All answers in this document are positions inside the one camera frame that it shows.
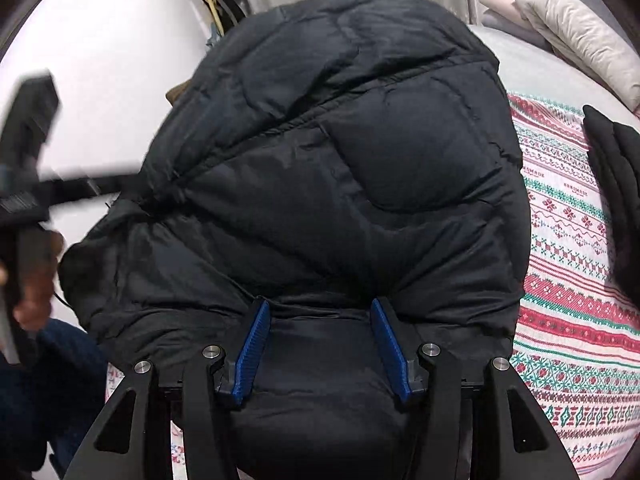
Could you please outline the dark blue sleeve forearm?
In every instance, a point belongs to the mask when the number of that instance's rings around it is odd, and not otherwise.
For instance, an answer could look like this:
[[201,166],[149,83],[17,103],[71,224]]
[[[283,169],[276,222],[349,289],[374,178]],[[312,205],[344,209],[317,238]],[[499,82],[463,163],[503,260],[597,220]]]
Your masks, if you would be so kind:
[[52,318],[1,362],[1,477],[30,479],[52,451],[63,477],[104,405],[107,359],[82,330]]

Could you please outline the person's left hand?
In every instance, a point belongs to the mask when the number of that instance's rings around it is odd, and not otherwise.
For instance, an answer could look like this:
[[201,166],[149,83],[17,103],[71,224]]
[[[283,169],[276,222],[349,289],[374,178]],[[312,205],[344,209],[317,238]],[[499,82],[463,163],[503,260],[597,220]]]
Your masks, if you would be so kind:
[[8,309],[15,322],[28,332],[39,332],[51,317],[58,257],[65,245],[64,237],[58,231],[45,230],[43,234],[49,248],[37,262],[31,263],[27,271],[21,274],[18,286],[20,296]]

